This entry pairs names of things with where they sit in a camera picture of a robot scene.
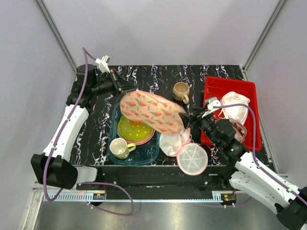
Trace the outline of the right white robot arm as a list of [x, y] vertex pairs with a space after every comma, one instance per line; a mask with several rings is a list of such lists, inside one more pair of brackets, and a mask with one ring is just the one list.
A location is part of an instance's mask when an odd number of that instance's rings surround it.
[[214, 120], [204, 108], [199, 113], [180, 113], [184, 127], [196, 125], [218, 149], [226, 161], [226, 172], [218, 177], [224, 190], [233, 187], [269, 208], [289, 230], [300, 230], [307, 222], [307, 189], [282, 178], [235, 138], [228, 119]]

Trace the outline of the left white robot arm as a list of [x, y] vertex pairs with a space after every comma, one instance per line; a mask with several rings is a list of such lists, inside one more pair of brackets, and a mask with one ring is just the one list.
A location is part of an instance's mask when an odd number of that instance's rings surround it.
[[97, 190], [103, 186], [103, 177], [98, 175], [95, 167], [70, 164], [72, 147], [93, 110], [97, 96], [119, 96], [136, 89], [115, 70], [102, 72], [92, 64], [80, 65], [76, 78], [54, 137], [41, 154], [34, 154], [31, 158], [35, 176], [44, 188], [72, 189], [76, 184], [87, 183]]

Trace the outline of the floral pink laundry bag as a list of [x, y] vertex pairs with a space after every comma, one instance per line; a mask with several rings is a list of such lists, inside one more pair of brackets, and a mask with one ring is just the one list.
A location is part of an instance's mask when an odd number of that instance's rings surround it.
[[119, 103], [123, 116], [142, 122], [164, 134], [176, 134], [184, 130], [179, 113], [186, 110], [177, 103], [159, 95], [140, 90], [125, 94]]

